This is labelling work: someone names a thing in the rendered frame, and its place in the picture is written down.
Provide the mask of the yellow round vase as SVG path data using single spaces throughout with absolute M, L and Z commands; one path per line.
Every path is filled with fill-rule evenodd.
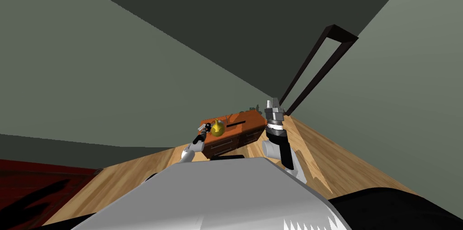
M 225 124 L 223 121 L 216 119 L 212 124 L 211 124 L 211 129 L 210 133 L 215 136 L 215 137 L 220 137 L 221 135 L 224 134 L 226 129 Z

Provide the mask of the orange-brown wooden dresser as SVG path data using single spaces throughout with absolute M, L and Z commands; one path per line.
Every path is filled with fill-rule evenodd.
M 202 151 L 202 154 L 207 159 L 225 154 L 257 141 L 265 131 L 267 125 L 264 117 L 256 111 L 256 109 L 202 120 L 200 125 L 205 123 L 212 124 L 216 119 L 223 121 L 225 126 L 229 123 L 239 121 L 246 122 L 237 126 L 226 127 L 224 134 L 220 137 L 215 137 L 208 133 Z

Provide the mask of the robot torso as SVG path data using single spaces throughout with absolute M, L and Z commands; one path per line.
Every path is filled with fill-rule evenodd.
M 352 230 L 264 157 L 176 163 L 72 230 Z

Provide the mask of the dark red rug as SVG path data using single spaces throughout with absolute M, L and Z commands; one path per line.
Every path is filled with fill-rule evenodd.
M 0 230 L 42 226 L 100 172 L 0 160 Z

